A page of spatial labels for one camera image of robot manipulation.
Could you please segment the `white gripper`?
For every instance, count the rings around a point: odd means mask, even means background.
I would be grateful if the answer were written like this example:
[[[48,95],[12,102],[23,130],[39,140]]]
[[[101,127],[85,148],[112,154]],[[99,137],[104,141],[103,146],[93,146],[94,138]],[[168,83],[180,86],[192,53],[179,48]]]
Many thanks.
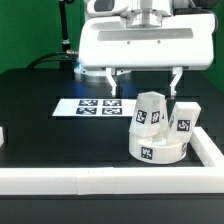
[[[107,68],[106,78],[116,99],[122,88],[115,82],[115,69],[172,69],[166,97],[175,98],[183,68],[205,70],[211,65],[214,29],[212,14],[166,17],[158,28],[128,28],[119,16],[92,18],[82,29],[79,62],[88,70]]]

